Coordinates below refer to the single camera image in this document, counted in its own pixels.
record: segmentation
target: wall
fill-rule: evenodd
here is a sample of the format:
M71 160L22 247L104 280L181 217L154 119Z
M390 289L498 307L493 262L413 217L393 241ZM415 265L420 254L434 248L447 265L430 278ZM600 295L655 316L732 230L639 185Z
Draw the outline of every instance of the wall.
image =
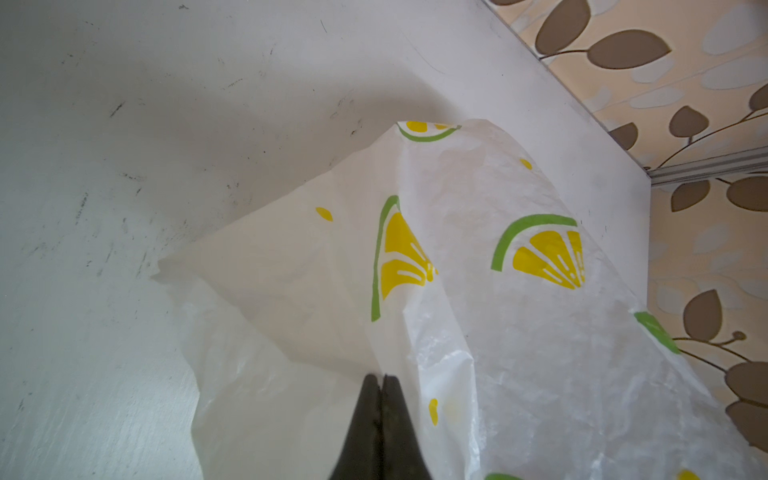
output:
M652 191L648 308L768 461L766 174Z
M768 145L765 0L492 0L647 170Z

